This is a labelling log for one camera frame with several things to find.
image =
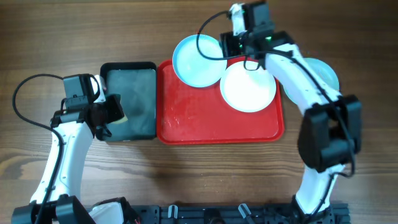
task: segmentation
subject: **wooden table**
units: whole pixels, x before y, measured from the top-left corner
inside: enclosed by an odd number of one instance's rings
[[[51,135],[12,110],[17,84],[36,73],[98,74],[106,62],[172,57],[230,1],[94,3],[5,0],[0,5],[0,222],[27,205],[42,176]],[[395,0],[270,0],[278,30],[287,30],[304,56],[329,63],[342,92],[363,102],[363,148],[357,174],[339,179],[332,200],[349,203],[353,223],[398,223],[398,14]],[[230,29],[218,19],[206,31]],[[63,84],[37,78],[17,98],[21,113],[49,124]],[[166,146],[159,140],[94,141],[88,152],[81,201],[125,196],[133,205],[238,205],[290,202],[302,178],[297,152],[301,115],[283,93],[286,130],[267,144]]]

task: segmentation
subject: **white plate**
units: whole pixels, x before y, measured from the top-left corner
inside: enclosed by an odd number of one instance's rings
[[[218,41],[201,34],[200,50],[209,57],[223,57]],[[173,68],[185,84],[193,87],[206,87],[216,83],[224,74],[226,60],[208,60],[202,57],[197,49],[197,35],[183,39],[173,53]]]
[[[257,62],[246,62],[246,68],[257,68]],[[221,77],[220,90],[224,100],[234,109],[252,113],[266,108],[276,94],[275,78],[261,67],[248,71],[243,62],[237,62],[226,69]]]

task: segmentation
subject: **light blue plate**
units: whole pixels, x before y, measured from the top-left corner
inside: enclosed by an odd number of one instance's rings
[[[330,87],[332,87],[332,89],[339,91],[340,90],[340,84],[338,82],[338,77],[335,73],[335,71],[325,62],[322,62],[319,59],[316,58],[305,58],[304,59],[309,66],[311,66],[311,68],[317,73],[317,75],[319,75],[319,77],[326,83],[328,84]],[[287,97],[289,97],[289,99],[295,103],[295,101],[293,101],[293,99],[290,97],[289,95],[289,91],[285,90],[285,93],[287,95]]]
[[[177,45],[173,53],[173,68],[185,84],[203,88],[216,83],[221,78],[227,61],[205,59],[199,54],[196,41],[197,35],[191,35]],[[199,47],[206,56],[223,57],[218,41],[210,36],[201,34]]]

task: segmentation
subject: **red tray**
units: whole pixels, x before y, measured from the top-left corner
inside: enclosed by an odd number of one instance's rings
[[[228,66],[243,58],[229,60]],[[157,69],[157,137],[166,144],[270,142],[284,130],[279,82],[272,103],[255,113],[233,109],[223,99],[220,82],[194,88],[180,81],[172,61]]]

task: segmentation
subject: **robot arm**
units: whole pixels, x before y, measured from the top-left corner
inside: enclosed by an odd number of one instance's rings
[[[56,201],[59,196],[64,194],[75,195],[80,199],[81,177],[83,175],[88,148],[93,142],[93,134],[86,122],[77,123],[72,121],[60,124],[55,130],[63,136],[65,145],[60,168],[47,202]],[[58,138],[53,134],[51,151],[42,180],[30,199],[30,202],[34,200],[36,203],[43,202],[45,189],[49,184],[51,174],[55,167],[55,161],[57,160],[59,152],[58,144]]]
[[[224,57],[250,56],[258,60],[289,90],[303,115],[298,151],[305,171],[292,201],[298,211],[293,216],[298,215],[299,223],[319,217],[330,206],[334,175],[342,172],[345,164],[353,161],[353,154],[360,151],[361,104],[355,96],[342,97],[330,88],[308,66],[285,32],[274,33],[265,1],[233,4],[228,17],[233,31],[220,35]],[[343,128],[352,139],[344,135]]]

